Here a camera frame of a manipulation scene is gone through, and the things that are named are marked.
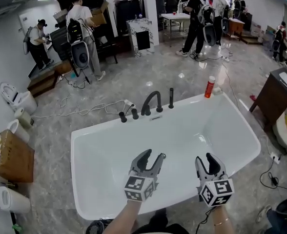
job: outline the spray can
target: spray can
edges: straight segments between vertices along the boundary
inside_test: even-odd
[[[206,86],[204,97],[206,97],[206,98],[210,98],[211,97],[212,90],[213,90],[213,87],[214,87],[214,83],[215,83],[215,77],[214,76],[210,76],[208,78],[208,82],[207,82],[207,86]]]

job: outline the black faucet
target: black faucet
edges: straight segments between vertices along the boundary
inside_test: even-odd
[[[154,91],[152,92],[148,97],[147,99],[145,100],[144,104],[143,104],[143,107],[142,107],[142,115],[150,115],[149,112],[150,112],[150,107],[149,107],[149,102],[151,101],[151,99],[154,97],[154,96],[157,96],[157,99],[158,99],[158,107],[157,107],[157,112],[160,113],[163,111],[163,108],[162,108],[162,105],[161,105],[161,94],[159,91]]]

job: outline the bathtub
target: bathtub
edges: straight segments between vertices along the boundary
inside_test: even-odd
[[[115,218],[126,204],[123,187],[132,160],[152,149],[147,168],[166,154],[158,188],[140,214],[179,203],[198,194],[195,158],[208,169],[206,153],[216,155],[229,176],[251,162],[261,150],[254,132],[226,94],[199,95],[151,109],[126,123],[120,119],[77,130],[71,137],[71,170],[76,209],[87,220]]]

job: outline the white table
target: white table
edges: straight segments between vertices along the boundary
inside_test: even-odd
[[[188,32],[185,31],[185,21],[190,20],[190,15],[187,15],[185,13],[176,13],[175,15],[173,13],[168,13],[168,14],[161,14],[161,17],[163,18],[163,39],[165,40],[165,36],[167,36],[170,40],[170,46],[171,45],[171,40],[173,38],[179,38],[179,37],[187,37]],[[169,34],[165,32],[164,29],[164,21],[168,20],[169,21]],[[172,32],[172,21],[178,21],[179,23],[183,23],[183,31],[179,29],[179,32]]]

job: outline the tiled floor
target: tiled floor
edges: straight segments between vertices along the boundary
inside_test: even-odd
[[[115,64],[114,59],[109,58],[107,63],[102,63],[107,76],[101,82],[95,81],[90,71],[86,70],[88,77],[92,77],[93,83],[86,85],[83,90],[73,88],[63,80],[54,90],[38,98],[39,107],[35,114],[38,116],[69,114],[77,110],[76,103],[81,109],[87,109],[100,103],[113,103],[120,99],[128,99],[141,108],[152,91],[160,91],[165,98],[170,87],[174,88],[174,100],[178,101],[204,93],[208,77],[214,75],[216,84],[235,104],[238,104],[257,137],[263,136],[265,133],[254,117],[261,119],[261,114],[255,110],[252,115],[247,108],[252,105],[249,96],[258,95],[266,81],[265,75],[279,68],[279,64],[271,59],[270,53],[262,46],[224,40],[226,45],[223,48],[228,46],[233,52],[230,62],[222,59],[196,62],[189,57],[175,55],[175,51],[179,50],[183,43],[183,40],[175,41],[171,48],[168,43],[161,43],[156,48],[155,54],[143,58],[134,58],[130,54],[119,55],[119,64]],[[202,59],[229,56],[227,49],[219,51],[217,46],[205,47],[203,53]],[[77,84],[82,85],[83,80],[84,77],[81,75],[77,79]],[[153,83],[152,86],[147,86],[149,81]],[[61,107],[62,99],[69,96],[71,98],[67,100],[67,104]],[[110,111],[119,112],[122,107],[123,103],[117,104],[112,106]],[[108,115],[104,110],[100,110],[90,112],[86,116],[73,114],[68,117],[36,119],[30,140],[30,145],[36,150],[35,180],[34,183],[22,188],[31,199],[32,211],[18,216],[18,222],[24,228],[23,233],[85,232],[90,221],[78,216],[72,191],[71,132],[116,118],[118,115]],[[261,224],[255,224],[258,211],[267,204],[275,207],[287,198],[287,190],[268,189],[259,182],[260,174],[271,164],[266,140],[261,139],[260,142],[262,145],[260,155],[232,177],[236,193],[227,204],[227,209],[238,234],[254,234],[266,227],[268,225],[266,220]],[[280,153],[271,143],[269,148],[271,152]],[[279,177],[281,185],[287,187],[287,156],[282,157],[279,166],[273,166],[272,173]],[[195,233],[197,224],[204,220],[206,211],[205,204],[198,202],[198,198],[195,197],[168,207],[168,218],[170,223],[179,223],[190,233]],[[139,224],[147,223],[152,214],[139,216]],[[210,219],[206,225],[201,226],[199,233],[213,233]]]

